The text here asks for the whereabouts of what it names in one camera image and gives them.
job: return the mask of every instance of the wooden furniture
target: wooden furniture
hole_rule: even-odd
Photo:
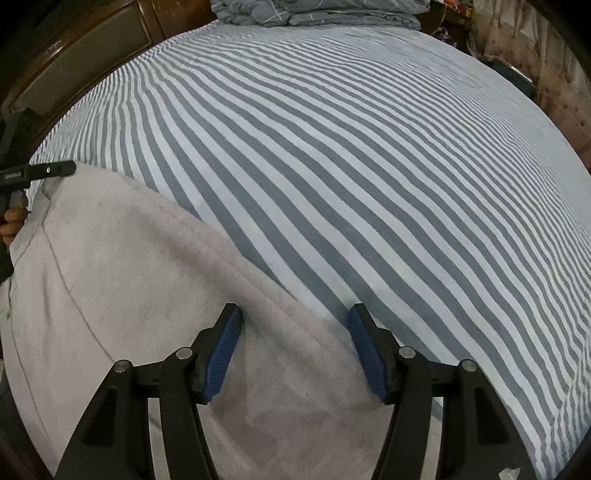
[[[27,62],[1,102],[4,118],[27,107],[41,115],[39,141],[30,153],[78,99],[117,67],[166,38],[215,19],[209,0],[78,0],[75,6],[72,2],[54,0],[40,24],[33,25],[29,35],[42,35],[72,8],[87,3],[85,13],[58,32],[53,28],[41,53]],[[43,40],[35,38],[37,43]]]

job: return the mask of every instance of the ridged blue surface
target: ridged blue surface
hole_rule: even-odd
[[[349,333],[359,355],[371,392],[384,402],[388,397],[386,367],[355,308],[349,311]]]
[[[236,343],[238,337],[240,337],[241,330],[242,313],[240,308],[236,307],[220,335],[217,345],[207,363],[207,375],[203,396],[208,402],[220,393],[220,390],[222,389],[223,379],[228,371],[228,365],[232,359],[232,354],[236,348]]]

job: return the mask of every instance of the pink curtain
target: pink curtain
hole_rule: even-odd
[[[475,0],[474,9],[471,54],[532,78],[536,103],[591,168],[591,82],[564,40],[525,0]]]

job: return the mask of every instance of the metal screw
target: metal screw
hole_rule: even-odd
[[[188,346],[184,346],[183,348],[179,348],[177,350],[177,358],[179,360],[186,360],[192,354],[193,354],[193,351]]]
[[[478,370],[478,365],[476,365],[476,363],[472,360],[464,360],[462,362],[462,368],[466,372],[475,372],[476,370]]]
[[[398,353],[400,354],[400,356],[401,356],[402,358],[409,358],[409,359],[410,359],[410,358],[414,358],[414,356],[417,354],[417,353],[414,351],[414,348],[411,348],[411,347],[409,347],[409,346],[403,346],[403,347],[402,347],[402,348],[401,348],[401,349],[398,351]]]
[[[127,360],[119,360],[115,366],[113,367],[113,370],[115,370],[117,373],[122,374],[123,372],[125,372],[127,369],[129,368],[129,362]]]

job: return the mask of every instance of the gray plaid blanket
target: gray plaid blanket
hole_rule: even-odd
[[[212,10],[235,25],[392,25],[419,30],[413,16],[428,11],[428,0],[212,0]]]

